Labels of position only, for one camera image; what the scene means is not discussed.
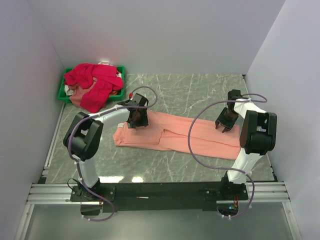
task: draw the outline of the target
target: gray floor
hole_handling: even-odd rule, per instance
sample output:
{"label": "gray floor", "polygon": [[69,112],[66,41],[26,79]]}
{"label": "gray floor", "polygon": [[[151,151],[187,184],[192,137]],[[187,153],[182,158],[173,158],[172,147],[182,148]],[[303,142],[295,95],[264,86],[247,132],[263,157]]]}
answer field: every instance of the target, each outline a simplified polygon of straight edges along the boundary
{"label": "gray floor", "polygon": [[[152,111],[169,113],[182,117],[195,117],[210,103],[225,100],[232,89],[247,92],[240,74],[129,74],[126,77],[126,94],[139,86],[149,86],[159,95]],[[139,90],[152,103],[154,97],[149,90]],[[108,103],[110,108],[115,103]],[[216,105],[208,109],[202,119],[215,121],[223,109]],[[56,145],[52,153],[47,184],[65,184],[69,178],[76,178],[76,168],[63,146],[63,138],[76,113],[83,111],[71,104],[65,106]],[[191,155],[174,151],[157,151],[131,147],[115,147],[113,137],[116,126],[105,129],[99,150],[95,155],[97,173],[101,182],[198,182],[220,181],[222,170],[211,170],[197,164]],[[199,157],[203,162],[217,167],[231,167],[232,160]],[[255,181],[273,181],[274,177],[267,156],[255,165],[252,171]]]}
{"label": "gray floor", "polygon": [[282,203],[253,203],[231,221],[201,210],[122,211],[105,222],[78,205],[36,205],[26,240],[292,240]]}

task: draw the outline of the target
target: gray marble surface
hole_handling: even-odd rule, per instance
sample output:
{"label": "gray marble surface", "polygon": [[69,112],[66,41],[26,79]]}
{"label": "gray marble surface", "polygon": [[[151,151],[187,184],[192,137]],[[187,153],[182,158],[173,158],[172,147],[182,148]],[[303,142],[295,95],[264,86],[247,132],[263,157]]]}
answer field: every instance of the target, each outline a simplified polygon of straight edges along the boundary
{"label": "gray marble surface", "polygon": [[[232,89],[247,92],[245,81],[240,74],[129,74],[126,76],[125,85],[126,94],[139,86],[155,89],[159,99],[152,111],[190,118],[195,117],[210,103],[225,100],[228,91]],[[138,93],[153,102],[154,96],[150,90],[140,89]],[[115,102],[109,102],[106,108],[113,105]],[[215,121],[223,107],[223,104],[215,105],[200,118]],[[65,184],[69,178],[78,177],[74,162],[63,146],[63,138],[74,116],[80,111],[84,110],[72,104],[67,104],[64,108],[46,179],[47,184]],[[115,131],[116,126],[104,129],[99,150],[94,156],[101,182],[220,181],[225,174],[224,170],[202,167],[187,153],[116,147],[112,137]],[[216,167],[231,167],[234,163],[233,160],[213,157],[199,156],[199,159]],[[267,156],[255,165],[252,178],[255,181],[274,180]]]}

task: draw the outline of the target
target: cable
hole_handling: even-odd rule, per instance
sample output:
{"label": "cable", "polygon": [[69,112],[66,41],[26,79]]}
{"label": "cable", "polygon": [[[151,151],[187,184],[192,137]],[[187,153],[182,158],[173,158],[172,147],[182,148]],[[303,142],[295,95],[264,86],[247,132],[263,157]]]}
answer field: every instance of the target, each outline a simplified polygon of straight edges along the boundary
{"label": "cable", "polygon": [[69,178],[69,179],[68,179],[68,181],[66,182],[66,184],[67,184],[68,187],[72,190],[72,187],[70,187],[70,185],[69,185],[69,181],[70,181],[71,179],[72,179],[73,181],[75,181],[76,183],[78,183],[78,181],[77,181],[76,179],[74,179],[74,178]]}
{"label": "cable", "polygon": [[245,211],[248,210],[248,208],[250,207],[251,203],[252,203],[252,200],[254,199],[254,194],[255,194],[255,183],[253,181],[253,179],[243,170],[240,170],[240,169],[237,169],[237,168],[232,168],[232,167],[216,167],[216,166],[210,166],[208,164],[205,164],[204,162],[200,161],[197,156],[194,154],[194,152],[192,151],[192,148],[191,148],[191,144],[190,144],[190,137],[191,137],[191,131],[192,131],[192,128],[196,122],[196,120],[200,117],[200,115],[202,113],[204,113],[204,111],[206,111],[208,108],[214,106],[214,105],[217,105],[217,104],[224,104],[224,103],[250,103],[250,102],[257,102],[257,103],[266,103],[268,101],[268,99],[260,94],[256,94],[256,93],[248,93],[248,94],[244,94],[242,96],[250,96],[250,95],[254,95],[254,96],[259,96],[261,98],[263,98],[264,100],[251,100],[251,99],[248,99],[248,100],[245,100],[245,101],[237,101],[237,100],[223,100],[223,101],[216,101],[208,106],[206,106],[204,109],[202,109],[198,115],[193,119],[191,125],[190,125],[190,128],[189,128],[189,132],[188,132],[188,148],[189,148],[189,151],[190,151],[190,154],[192,155],[192,157],[194,158],[194,160],[196,160],[200,165],[206,167],[206,168],[209,168],[209,169],[215,169],[215,170],[231,170],[231,171],[238,171],[244,175],[246,175],[248,177],[248,179],[250,180],[250,182],[252,183],[252,193],[251,193],[251,197],[250,197],[250,200],[249,200],[249,203],[245,206],[245,208],[239,212],[238,214],[234,215],[234,216],[231,216],[231,218],[235,218],[235,217],[238,217],[240,216],[241,214],[243,214]]}
{"label": "cable", "polygon": [[120,109],[132,109],[132,108],[134,108],[134,109],[148,109],[148,108],[153,107],[153,106],[157,103],[157,101],[158,101],[158,95],[157,95],[156,91],[153,90],[151,87],[149,87],[149,86],[140,86],[140,87],[137,87],[136,89],[134,89],[134,90],[132,91],[132,93],[134,93],[134,92],[137,91],[138,89],[142,89],[142,88],[150,89],[150,90],[154,93],[155,100],[154,100],[154,102],[153,102],[151,105],[149,105],[149,106],[121,106],[121,107],[118,107],[118,108],[112,108],[112,109],[107,110],[107,111],[102,112],[102,113],[97,113],[97,114],[95,114],[95,115],[87,116],[87,117],[81,119],[81,120],[74,126],[74,128],[73,128],[73,130],[72,130],[72,132],[71,132],[71,134],[70,134],[70,137],[69,137],[69,140],[68,140],[68,146],[67,146],[68,154],[69,154],[69,157],[70,157],[72,160],[75,161],[76,169],[77,169],[78,174],[79,174],[79,178],[82,179],[82,180],[81,180],[81,184],[84,186],[84,188],[85,188],[90,194],[92,194],[93,196],[101,199],[101,200],[104,201],[104,202],[107,202],[107,203],[112,207],[112,213],[111,213],[109,216],[107,216],[107,217],[105,217],[105,218],[102,218],[102,219],[94,219],[94,218],[89,218],[89,217],[87,217],[87,216],[83,216],[85,219],[87,219],[87,220],[89,220],[89,221],[92,221],[92,222],[102,222],[102,221],[108,220],[108,219],[110,219],[110,218],[115,214],[116,208],[115,208],[115,206],[113,205],[113,203],[112,203],[111,201],[109,201],[108,199],[104,198],[103,196],[100,196],[100,195],[96,194],[95,192],[93,192],[92,190],[90,190],[90,188],[89,188],[89,187],[87,186],[87,184],[84,182],[84,180],[83,180],[83,175],[82,175],[82,173],[81,173],[81,169],[80,169],[80,166],[79,166],[79,160],[78,160],[77,158],[73,157],[73,155],[72,155],[71,146],[72,146],[73,138],[74,138],[74,136],[75,136],[75,134],[76,134],[76,131],[78,130],[79,126],[80,126],[82,123],[84,123],[85,121],[88,121],[88,120],[90,120],[90,119],[93,119],[93,118],[96,118],[96,117],[99,117],[99,116],[104,116],[104,115],[106,115],[106,114],[112,113],[112,112],[114,112],[114,111],[116,111],[116,110],[120,110]]}

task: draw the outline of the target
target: red garment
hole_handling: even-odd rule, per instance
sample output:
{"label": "red garment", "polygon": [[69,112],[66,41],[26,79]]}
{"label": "red garment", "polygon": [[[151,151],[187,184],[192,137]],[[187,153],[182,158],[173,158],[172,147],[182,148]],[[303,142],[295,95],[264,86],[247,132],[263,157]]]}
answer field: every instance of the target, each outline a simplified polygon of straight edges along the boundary
{"label": "red garment", "polygon": [[82,63],[64,74],[68,86],[79,84],[83,89],[92,86],[93,78],[97,78],[97,82],[83,95],[80,106],[91,113],[97,113],[105,106],[110,93],[122,89],[124,82],[117,76],[116,66],[103,64]]}

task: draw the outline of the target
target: green plastic bin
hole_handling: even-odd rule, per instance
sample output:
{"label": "green plastic bin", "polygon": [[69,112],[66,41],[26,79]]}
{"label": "green plastic bin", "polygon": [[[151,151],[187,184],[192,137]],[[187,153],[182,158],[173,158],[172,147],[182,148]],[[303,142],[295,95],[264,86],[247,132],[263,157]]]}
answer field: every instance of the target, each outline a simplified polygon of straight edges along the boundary
{"label": "green plastic bin", "polygon": [[[65,85],[64,85],[64,82],[65,82],[65,77],[64,75],[67,73],[67,72],[70,72],[72,69],[74,69],[73,67],[68,67],[64,70],[64,73],[62,75],[62,81],[61,81],[61,84],[60,84],[60,89],[59,89],[59,93],[58,93],[58,99],[59,100],[62,100],[65,104],[71,104],[72,102],[70,101],[70,98],[69,96],[66,95],[65,93]],[[124,99],[124,95],[125,95],[125,67],[124,66],[117,66],[116,69],[118,70],[119,73],[122,74],[122,80],[123,80],[123,88],[118,91],[118,94],[117,95],[111,95],[109,96],[108,98],[108,101],[111,101],[111,102],[120,102]]]}

